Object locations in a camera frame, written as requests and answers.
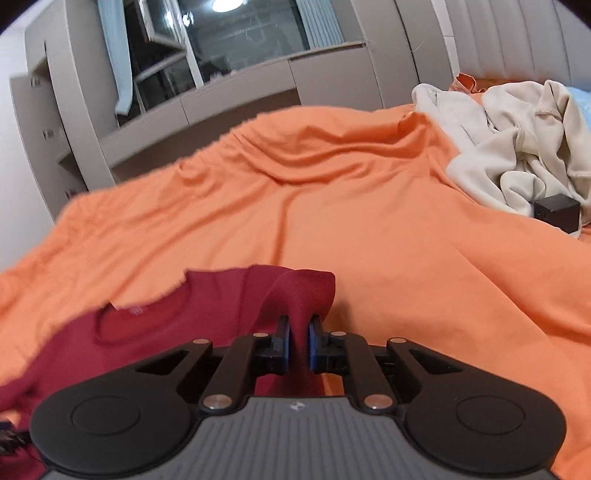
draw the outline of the black circular joint cover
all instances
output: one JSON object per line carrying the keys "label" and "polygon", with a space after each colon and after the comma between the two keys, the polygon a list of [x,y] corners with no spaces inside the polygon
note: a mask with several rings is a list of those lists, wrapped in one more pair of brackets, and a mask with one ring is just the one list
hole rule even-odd
{"label": "black circular joint cover", "polygon": [[152,375],[105,375],[41,403],[31,438],[56,469],[83,476],[125,476],[158,465],[180,446],[189,407]]}
{"label": "black circular joint cover", "polygon": [[566,424],[548,397],[483,372],[440,379],[426,385],[405,418],[428,456],[480,475],[526,473],[553,461]]}

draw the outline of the white logo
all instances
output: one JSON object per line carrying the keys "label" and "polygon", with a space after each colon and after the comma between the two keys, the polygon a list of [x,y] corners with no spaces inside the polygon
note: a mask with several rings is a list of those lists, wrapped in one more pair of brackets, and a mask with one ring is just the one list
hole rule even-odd
{"label": "white logo", "polygon": [[303,410],[305,407],[306,407],[306,404],[302,403],[301,401],[293,402],[290,404],[290,408],[294,411]]}

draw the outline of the metal screw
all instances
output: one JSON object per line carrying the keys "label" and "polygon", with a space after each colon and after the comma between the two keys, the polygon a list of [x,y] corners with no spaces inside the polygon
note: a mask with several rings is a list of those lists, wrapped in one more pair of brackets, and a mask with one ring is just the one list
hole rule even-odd
{"label": "metal screw", "polygon": [[392,405],[394,405],[394,400],[392,400],[387,395],[375,393],[365,397],[363,403],[365,403],[366,407],[369,407],[372,410],[385,410],[386,408],[390,408]]}
{"label": "metal screw", "polygon": [[209,410],[223,410],[232,405],[232,399],[227,395],[209,395],[203,399],[203,405]]}

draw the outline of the cabinet door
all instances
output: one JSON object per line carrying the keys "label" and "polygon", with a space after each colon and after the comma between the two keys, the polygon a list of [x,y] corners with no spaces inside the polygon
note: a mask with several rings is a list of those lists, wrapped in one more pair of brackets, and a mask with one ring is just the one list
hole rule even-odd
{"label": "cabinet door", "polygon": [[39,77],[10,80],[22,143],[41,194],[56,218],[67,201],[87,188],[70,149],[51,82]]}
{"label": "cabinet door", "polygon": [[379,110],[382,99],[364,46],[309,54],[290,60],[302,105]]}

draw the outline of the blue pillow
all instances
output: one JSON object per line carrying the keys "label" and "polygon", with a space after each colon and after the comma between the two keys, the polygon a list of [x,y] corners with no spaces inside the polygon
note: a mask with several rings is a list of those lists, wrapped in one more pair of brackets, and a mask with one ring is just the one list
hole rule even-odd
{"label": "blue pillow", "polygon": [[587,120],[587,128],[589,128],[591,125],[591,93],[575,87],[568,87],[568,89],[574,101],[577,102],[585,120]]}

